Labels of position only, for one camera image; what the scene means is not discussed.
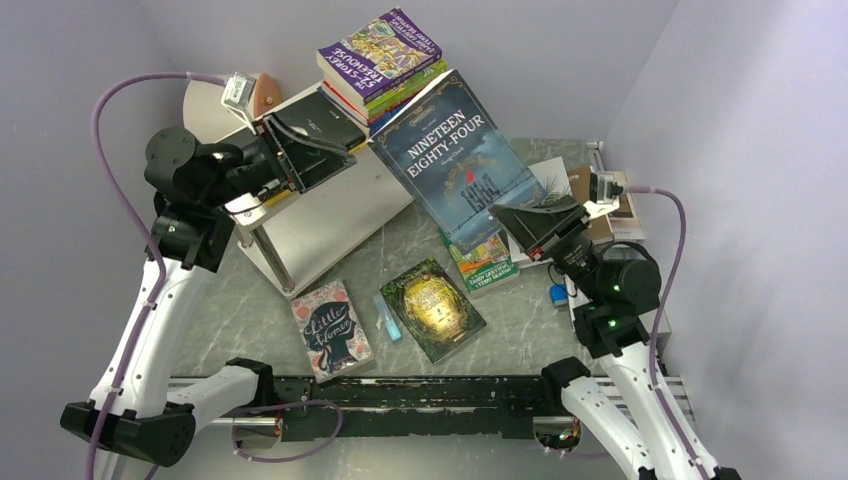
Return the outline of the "yellow Little Prince book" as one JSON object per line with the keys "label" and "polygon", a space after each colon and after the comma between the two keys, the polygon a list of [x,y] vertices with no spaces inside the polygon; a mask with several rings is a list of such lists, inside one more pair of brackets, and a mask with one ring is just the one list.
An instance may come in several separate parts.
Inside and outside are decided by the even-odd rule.
{"label": "yellow Little Prince book", "polygon": [[264,207],[271,208],[277,203],[289,201],[309,192],[354,166],[357,163],[355,155],[366,145],[367,142],[363,141],[343,151],[329,147],[291,144],[284,148],[280,160],[287,177],[269,183],[257,198],[263,201]]}

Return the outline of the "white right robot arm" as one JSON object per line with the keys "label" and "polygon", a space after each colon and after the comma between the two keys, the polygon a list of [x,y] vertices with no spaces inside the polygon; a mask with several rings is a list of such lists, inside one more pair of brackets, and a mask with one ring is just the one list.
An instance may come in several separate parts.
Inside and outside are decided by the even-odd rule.
{"label": "white right robot arm", "polygon": [[643,247],[637,259],[607,258],[587,235],[590,214],[570,196],[542,208],[494,205],[490,214],[533,260],[551,260],[587,301],[573,311],[579,343],[616,386],[621,411],[575,357],[543,368],[550,413],[568,411],[630,479],[737,479],[721,465],[668,394],[656,342],[640,317],[660,311],[661,276]]}

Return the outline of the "blue Nineteen Eighty-Four book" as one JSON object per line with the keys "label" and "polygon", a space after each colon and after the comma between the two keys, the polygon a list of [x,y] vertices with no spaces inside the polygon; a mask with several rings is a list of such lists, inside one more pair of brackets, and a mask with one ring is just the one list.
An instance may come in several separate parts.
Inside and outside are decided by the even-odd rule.
{"label": "blue Nineteen Eighty-Four book", "polygon": [[370,147],[463,254],[500,231],[491,206],[533,207],[546,196],[456,69],[406,103]]}

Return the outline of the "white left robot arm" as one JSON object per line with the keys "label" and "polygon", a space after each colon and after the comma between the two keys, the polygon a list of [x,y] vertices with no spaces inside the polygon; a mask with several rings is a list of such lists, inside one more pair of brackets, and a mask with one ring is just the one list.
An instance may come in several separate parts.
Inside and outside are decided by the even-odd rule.
{"label": "white left robot arm", "polygon": [[168,388],[191,313],[235,227],[226,205],[275,182],[308,192],[356,160],[346,147],[304,135],[275,115],[215,143],[182,127],[163,129],[149,140],[145,160],[157,216],[141,230],[146,259],[138,298],[100,382],[87,400],[65,407],[60,424],[93,450],[170,467],[213,420],[240,409],[261,416],[279,400],[272,368],[244,358],[182,390]]}

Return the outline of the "black Moon and Sixpence book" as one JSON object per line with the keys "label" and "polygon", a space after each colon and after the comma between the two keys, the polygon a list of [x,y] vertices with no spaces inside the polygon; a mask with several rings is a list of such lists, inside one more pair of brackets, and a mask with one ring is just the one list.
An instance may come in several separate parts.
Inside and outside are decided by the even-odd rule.
{"label": "black Moon and Sixpence book", "polygon": [[342,145],[346,150],[366,141],[365,133],[318,90],[269,115],[299,133]]}

